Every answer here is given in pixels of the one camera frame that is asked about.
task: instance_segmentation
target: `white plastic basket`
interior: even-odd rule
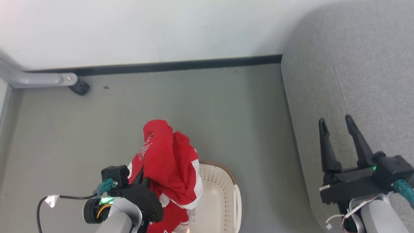
[[[190,217],[190,233],[238,233],[241,196],[233,173],[224,165],[200,161],[203,194]]]

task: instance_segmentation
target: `red fabric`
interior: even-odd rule
[[[173,133],[166,121],[149,121],[143,130],[146,141],[129,166],[129,183],[144,166],[144,177],[152,180],[151,190],[158,198],[164,193],[176,203],[170,201],[164,207],[163,221],[148,227],[148,233],[170,233],[181,222],[188,221],[186,209],[177,204],[188,205],[197,198],[194,191],[197,172],[192,161],[197,160],[198,156],[188,137],[180,132]]]

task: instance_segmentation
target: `gray fabric upholstery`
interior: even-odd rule
[[[311,208],[325,229],[338,209],[319,196],[319,118],[344,168],[357,160],[345,114],[374,152],[401,154],[414,164],[414,2],[341,2],[312,12],[285,49],[282,75]],[[391,203],[414,233],[414,211],[397,194]]]

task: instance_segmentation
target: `black cable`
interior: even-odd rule
[[[64,199],[74,199],[74,200],[86,200],[91,199],[92,197],[96,197],[98,195],[97,193],[87,196],[87,197],[72,197],[72,196],[59,196],[60,198]],[[44,197],[40,200],[39,204],[37,205],[37,212],[36,212],[36,220],[37,220],[37,229],[39,230],[39,233],[43,233],[42,227],[40,226],[40,206],[42,205],[42,202],[46,200],[48,197]]]

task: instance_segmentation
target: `white wall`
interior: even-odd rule
[[[331,1],[0,0],[0,50],[26,70],[281,54]]]

